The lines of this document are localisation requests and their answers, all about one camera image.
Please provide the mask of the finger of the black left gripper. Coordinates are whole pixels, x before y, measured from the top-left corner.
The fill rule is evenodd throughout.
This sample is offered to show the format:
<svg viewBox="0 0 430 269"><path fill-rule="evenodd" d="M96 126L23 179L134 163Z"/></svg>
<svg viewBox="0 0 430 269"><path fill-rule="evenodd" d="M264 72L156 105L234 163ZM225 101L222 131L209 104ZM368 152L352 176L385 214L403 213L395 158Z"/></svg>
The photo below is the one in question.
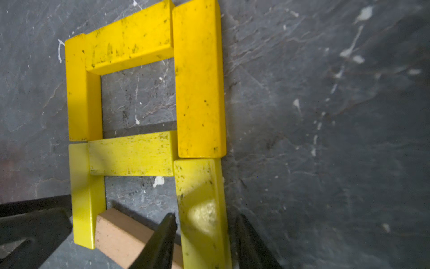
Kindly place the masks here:
<svg viewBox="0 0 430 269"><path fill-rule="evenodd" d="M72 232L64 209L1 218L1 245L21 241L1 259L2 269L38 269Z"/></svg>
<svg viewBox="0 0 430 269"><path fill-rule="evenodd" d="M72 216L72 197L71 195L38 198L19 202L9 202L1 204L1 217L9 217L21 214L32 213L41 210L62 208L68 215Z"/></svg>

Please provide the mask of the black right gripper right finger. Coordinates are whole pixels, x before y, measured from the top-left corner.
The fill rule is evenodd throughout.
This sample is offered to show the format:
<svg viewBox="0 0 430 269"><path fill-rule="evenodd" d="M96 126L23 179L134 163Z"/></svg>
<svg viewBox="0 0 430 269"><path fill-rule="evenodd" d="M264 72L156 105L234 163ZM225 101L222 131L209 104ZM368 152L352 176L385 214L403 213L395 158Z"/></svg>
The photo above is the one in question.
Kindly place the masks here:
<svg viewBox="0 0 430 269"><path fill-rule="evenodd" d="M240 269L283 269L244 214L235 223Z"/></svg>

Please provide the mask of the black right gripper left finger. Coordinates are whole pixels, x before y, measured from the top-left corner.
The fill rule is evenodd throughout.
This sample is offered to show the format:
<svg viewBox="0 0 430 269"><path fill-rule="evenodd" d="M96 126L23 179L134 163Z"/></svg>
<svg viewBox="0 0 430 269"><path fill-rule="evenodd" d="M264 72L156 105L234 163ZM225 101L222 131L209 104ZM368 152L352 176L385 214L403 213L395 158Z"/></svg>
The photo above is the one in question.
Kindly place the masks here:
<svg viewBox="0 0 430 269"><path fill-rule="evenodd" d="M175 214L166 214L130 269L170 269L177 229Z"/></svg>

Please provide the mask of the tan wooden block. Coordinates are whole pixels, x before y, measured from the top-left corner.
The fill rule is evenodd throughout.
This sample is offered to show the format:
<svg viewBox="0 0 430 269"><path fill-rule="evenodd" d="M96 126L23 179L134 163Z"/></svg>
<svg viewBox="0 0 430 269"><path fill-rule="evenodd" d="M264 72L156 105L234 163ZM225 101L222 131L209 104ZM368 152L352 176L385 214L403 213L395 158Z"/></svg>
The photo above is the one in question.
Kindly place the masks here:
<svg viewBox="0 0 430 269"><path fill-rule="evenodd" d="M155 231L111 208L96 219L95 247L120 267L128 269Z"/></svg>

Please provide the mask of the lime yellow block long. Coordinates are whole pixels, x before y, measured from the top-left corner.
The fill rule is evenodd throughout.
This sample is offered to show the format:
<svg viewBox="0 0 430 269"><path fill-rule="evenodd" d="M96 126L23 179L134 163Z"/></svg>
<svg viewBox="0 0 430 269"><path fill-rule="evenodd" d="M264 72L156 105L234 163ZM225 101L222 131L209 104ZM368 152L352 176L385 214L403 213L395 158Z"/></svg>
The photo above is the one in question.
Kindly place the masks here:
<svg viewBox="0 0 430 269"><path fill-rule="evenodd" d="M176 131L90 141L87 147L95 176L172 177L179 158Z"/></svg>

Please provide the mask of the lime yellow block short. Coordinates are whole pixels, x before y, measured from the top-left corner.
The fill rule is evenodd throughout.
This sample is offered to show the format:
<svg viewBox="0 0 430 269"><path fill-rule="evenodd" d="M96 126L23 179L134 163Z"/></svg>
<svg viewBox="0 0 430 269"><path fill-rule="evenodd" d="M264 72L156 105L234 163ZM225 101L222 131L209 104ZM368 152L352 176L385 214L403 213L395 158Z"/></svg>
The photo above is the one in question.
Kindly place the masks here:
<svg viewBox="0 0 430 269"><path fill-rule="evenodd" d="M189 1L172 15L179 156L221 158L227 142L220 6Z"/></svg>

